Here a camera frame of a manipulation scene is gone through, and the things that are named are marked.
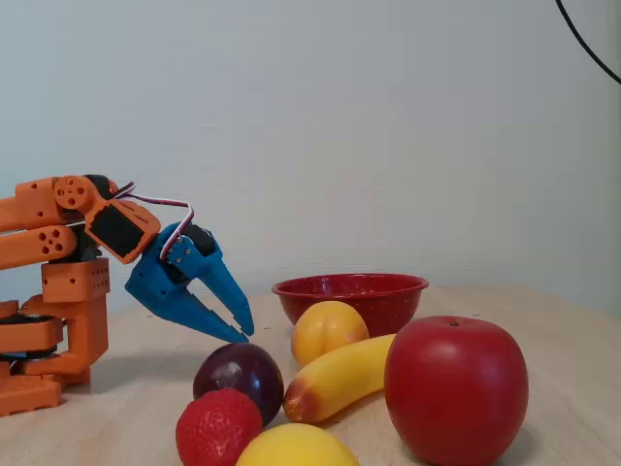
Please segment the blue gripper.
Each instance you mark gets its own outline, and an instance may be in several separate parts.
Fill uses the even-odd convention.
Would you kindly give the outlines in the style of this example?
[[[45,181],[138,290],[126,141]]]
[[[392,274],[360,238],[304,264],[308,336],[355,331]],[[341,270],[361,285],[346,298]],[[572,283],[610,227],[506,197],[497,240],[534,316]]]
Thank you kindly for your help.
[[[254,334],[248,300],[223,261],[219,244],[208,230],[188,224],[170,250],[164,247],[179,223],[160,232],[131,272],[125,289],[145,308],[161,318],[227,343],[247,342]],[[241,331],[228,324],[188,290],[199,280],[232,314]]]

